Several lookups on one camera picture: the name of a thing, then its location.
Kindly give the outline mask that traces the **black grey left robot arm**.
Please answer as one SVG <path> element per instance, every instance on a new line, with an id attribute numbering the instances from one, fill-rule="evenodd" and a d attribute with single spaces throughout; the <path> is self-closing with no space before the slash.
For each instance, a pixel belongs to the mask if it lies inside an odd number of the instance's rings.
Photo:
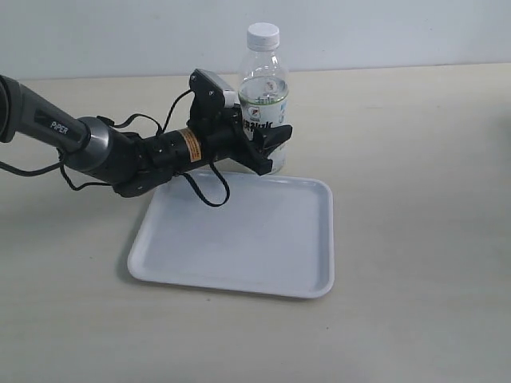
<path id="1" fill-rule="evenodd" d="M 194 169 L 208 165 L 217 174 L 215 163 L 231 159 L 259 176 L 268 174 L 270 154 L 291 138 L 292 127 L 256 127 L 249 137 L 236 92 L 221 77 L 195 69 L 188 84 L 194 99 L 186 127 L 168 131 L 165 124 L 158 124 L 154 136 L 142 138 L 127 131 L 137 114 L 122 124 L 103 116 L 75 119 L 22 83 L 3 76 L 1 141 L 8 143 L 20 132 L 55 147 L 59 160 L 33 171 L 8 164 L 1 168 L 24 177 L 71 168 L 93 177 L 93 186 L 111 187 L 125 198 L 143 195 L 182 176 L 201 200 L 206 198 L 191 176 Z"/>

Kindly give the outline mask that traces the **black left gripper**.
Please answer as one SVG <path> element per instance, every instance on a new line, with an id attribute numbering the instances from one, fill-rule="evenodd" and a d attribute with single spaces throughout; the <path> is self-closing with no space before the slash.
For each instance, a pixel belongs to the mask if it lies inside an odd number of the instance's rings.
<path id="1" fill-rule="evenodd" d="M 178 174 L 230 159 L 262 176 L 271 172 L 270 155 L 291 139 L 289 124 L 254 128 L 252 140 L 244 132 L 238 106 L 213 118 L 192 119 L 175 132 L 175 171 Z"/>

